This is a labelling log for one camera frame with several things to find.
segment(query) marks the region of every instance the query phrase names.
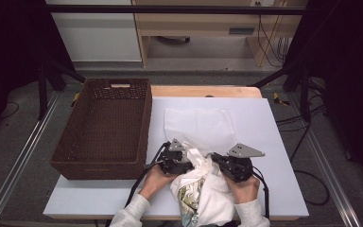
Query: person's arm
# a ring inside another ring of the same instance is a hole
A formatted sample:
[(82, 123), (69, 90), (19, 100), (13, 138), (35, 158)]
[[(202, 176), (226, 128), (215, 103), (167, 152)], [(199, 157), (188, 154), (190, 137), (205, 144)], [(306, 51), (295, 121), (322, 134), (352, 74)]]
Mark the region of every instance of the person's arm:
[(116, 212), (110, 226), (142, 226), (140, 218), (149, 209), (149, 200), (175, 178), (176, 175), (164, 174), (158, 165), (153, 166), (146, 176), (143, 188), (125, 209)]
[(257, 199), (260, 182), (251, 176), (245, 182), (235, 183), (225, 176), (235, 202), (235, 209), (240, 216), (239, 227), (268, 227), (269, 220), (262, 216), (261, 205)]

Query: brown woven basket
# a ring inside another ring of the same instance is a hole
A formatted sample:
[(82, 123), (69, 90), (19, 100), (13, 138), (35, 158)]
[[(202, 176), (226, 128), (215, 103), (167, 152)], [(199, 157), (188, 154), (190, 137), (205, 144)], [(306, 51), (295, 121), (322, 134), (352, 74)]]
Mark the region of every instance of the brown woven basket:
[(149, 79), (87, 79), (51, 166), (68, 180), (137, 179), (151, 108)]

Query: cabinet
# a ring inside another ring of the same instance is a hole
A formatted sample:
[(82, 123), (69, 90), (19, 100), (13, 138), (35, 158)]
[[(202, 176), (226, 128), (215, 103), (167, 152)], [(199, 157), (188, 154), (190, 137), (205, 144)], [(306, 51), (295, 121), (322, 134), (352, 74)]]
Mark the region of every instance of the cabinet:
[[(249, 7), (251, 0), (132, 0), (131, 3), (137, 6)], [(307, 0), (275, 0), (273, 6), (305, 7), (306, 3)], [(262, 66), (265, 53), (270, 50), (269, 43), (272, 43), (276, 37), (293, 37), (302, 16), (261, 16), (264, 32), (260, 30), (259, 39), (258, 15), (136, 13), (134, 17), (143, 65), (147, 64), (151, 36), (245, 36), (256, 64)]]
[[(46, 4), (130, 5), (129, 0), (45, 0)], [(52, 13), (73, 62), (141, 61), (132, 13)]]

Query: white sleeve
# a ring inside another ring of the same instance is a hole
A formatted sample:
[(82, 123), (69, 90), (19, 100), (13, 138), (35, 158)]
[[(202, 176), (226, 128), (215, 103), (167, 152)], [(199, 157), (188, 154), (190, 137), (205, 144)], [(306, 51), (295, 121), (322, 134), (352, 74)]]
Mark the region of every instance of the white sleeve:
[(149, 201), (135, 194), (125, 209), (118, 210), (113, 217), (110, 227), (136, 226), (141, 227), (141, 216), (149, 209)]
[(261, 214), (261, 204), (258, 200), (236, 204), (235, 209), (240, 217), (239, 227), (268, 227), (269, 220)]

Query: white table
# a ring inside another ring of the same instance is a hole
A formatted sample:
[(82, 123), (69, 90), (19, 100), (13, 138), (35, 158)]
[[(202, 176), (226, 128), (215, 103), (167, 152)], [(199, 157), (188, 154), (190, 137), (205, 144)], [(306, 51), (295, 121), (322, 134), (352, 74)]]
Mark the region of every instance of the white table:
[[(251, 158), (264, 174), (269, 187), (271, 219), (307, 217), (302, 192), (286, 155), (268, 100), (246, 97), (154, 97), (149, 127), (147, 163), (165, 142), (164, 109), (225, 109), (232, 115), (238, 142), (263, 151), (266, 156)], [(109, 219), (124, 207), (134, 181), (67, 181), (60, 176), (44, 214), (61, 219)], [(263, 204), (264, 193), (259, 200)], [(151, 200), (144, 219), (180, 219), (180, 210), (166, 187)]]

